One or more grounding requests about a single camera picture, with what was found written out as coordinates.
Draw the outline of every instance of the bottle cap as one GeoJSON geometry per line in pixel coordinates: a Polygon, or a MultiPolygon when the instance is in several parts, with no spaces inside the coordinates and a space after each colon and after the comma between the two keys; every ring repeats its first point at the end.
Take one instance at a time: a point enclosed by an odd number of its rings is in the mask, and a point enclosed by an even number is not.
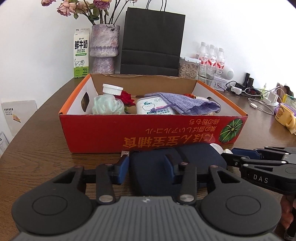
{"type": "Polygon", "coordinates": [[[109,85],[109,84],[103,84],[103,92],[106,94],[121,95],[122,91],[123,91],[122,87],[115,86],[115,85],[109,85]]]}

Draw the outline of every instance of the plastic water bottle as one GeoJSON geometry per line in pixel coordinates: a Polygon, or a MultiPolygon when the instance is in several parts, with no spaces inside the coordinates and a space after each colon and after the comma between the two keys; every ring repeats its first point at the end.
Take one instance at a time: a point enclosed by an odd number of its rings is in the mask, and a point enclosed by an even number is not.
{"type": "Polygon", "coordinates": [[[207,61],[207,64],[213,67],[215,67],[217,63],[217,55],[215,53],[215,49],[215,46],[211,44],[209,50],[209,59],[207,61]]]}
{"type": "Polygon", "coordinates": [[[199,69],[198,69],[198,75],[200,75],[202,77],[206,77],[207,76],[206,64],[209,59],[209,54],[207,52],[207,44],[205,42],[201,43],[201,46],[200,46],[197,54],[198,54],[198,58],[201,60],[201,63],[200,63],[199,69]]]}
{"type": "Polygon", "coordinates": [[[217,55],[215,53],[215,46],[210,45],[209,58],[207,61],[207,80],[213,80],[216,72],[217,55]]]}
{"type": "Polygon", "coordinates": [[[217,75],[220,76],[223,73],[224,65],[225,65],[224,49],[219,48],[219,52],[218,52],[218,56],[217,56],[217,65],[216,65],[217,75]]]}

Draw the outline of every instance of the red cardboard box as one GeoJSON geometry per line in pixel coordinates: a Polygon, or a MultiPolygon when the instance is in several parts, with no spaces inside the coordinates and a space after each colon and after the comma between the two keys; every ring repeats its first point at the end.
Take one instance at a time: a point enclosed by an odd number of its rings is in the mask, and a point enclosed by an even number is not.
{"type": "Polygon", "coordinates": [[[194,142],[233,143],[247,114],[201,81],[167,76],[89,74],[59,112],[72,153],[150,150],[194,142]],[[153,92],[192,93],[221,105],[215,115],[92,115],[94,97],[103,84],[123,87],[134,96],[153,92]]]}

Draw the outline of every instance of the flower stem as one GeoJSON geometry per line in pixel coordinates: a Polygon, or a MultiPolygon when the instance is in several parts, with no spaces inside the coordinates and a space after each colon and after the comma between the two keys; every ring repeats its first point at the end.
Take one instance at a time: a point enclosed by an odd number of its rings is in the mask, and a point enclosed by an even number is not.
{"type": "Polygon", "coordinates": [[[126,0],[126,2],[125,2],[125,4],[124,4],[124,6],[122,7],[121,11],[119,12],[119,14],[118,14],[117,18],[115,19],[115,21],[114,21],[114,24],[116,23],[116,21],[117,21],[117,19],[118,19],[119,15],[121,14],[122,10],[125,8],[125,6],[126,6],[126,4],[127,4],[127,3],[128,3],[128,0],[126,0]]]}
{"type": "Polygon", "coordinates": [[[110,17],[109,24],[111,24],[111,23],[113,22],[114,13],[115,13],[115,10],[116,10],[118,4],[117,4],[117,0],[115,0],[115,6],[114,6],[113,13],[112,13],[112,15],[111,15],[111,17],[110,17]]]}
{"type": "Polygon", "coordinates": [[[85,16],[87,17],[87,19],[91,22],[91,24],[92,24],[93,26],[96,25],[96,24],[94,23],[94,21],[91,20],[90,17],[87,16],[87,14],[86,14],[83,10],[81,10],[81,11],[82,11],[82,14],[85,15],[85,16]]]}
{"type": "Polygon", "coordinates": [[[104,20],[103,20],[103,10],[100,9],[100,23],[104,23],[104,20]]]}
{"type": "Polygon", "coordinates": [[[83,1],[84,1],[84,3],[85,3],[86,8],[87,8],[87,11],[88,11],[88,13],[89,13],[91,10],[89,9],[89,6],[87,5],[86,1],[85,1],[85,0],[83,0],[83,1]]]}

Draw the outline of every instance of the white paper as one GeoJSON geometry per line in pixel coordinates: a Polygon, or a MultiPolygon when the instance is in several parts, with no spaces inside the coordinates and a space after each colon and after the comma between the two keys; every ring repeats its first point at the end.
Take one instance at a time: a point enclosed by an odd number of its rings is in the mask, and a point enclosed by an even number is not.
{"type": "Polygon", "coordinates": [[[13,136],[18,133],[37,110],[35,100],[4,102],[1,106],[13,136]]]}
{"type": "Polygon", "coordinates": [[[6,150],[8,147],[8,141],[4,135],[3,132],[0,133],[0,155],[3,154],[3,152],[6,150]]]}

